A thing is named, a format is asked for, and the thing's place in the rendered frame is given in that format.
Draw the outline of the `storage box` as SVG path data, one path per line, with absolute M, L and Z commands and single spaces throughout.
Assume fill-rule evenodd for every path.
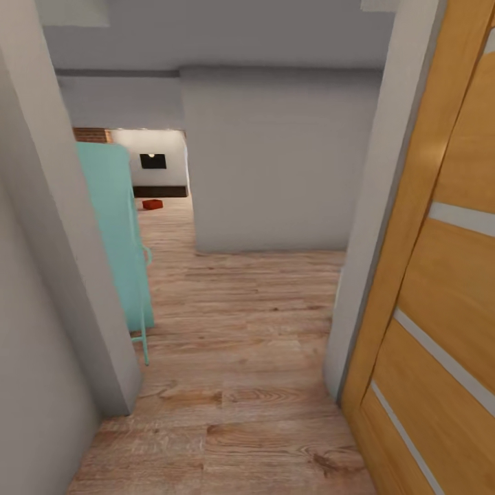
M 154 199 L 146 200 L 142 202 L 142 205 L 147 210 L 155 210 L 155 209 L 163 208 L 162 200 L 154 200 Z

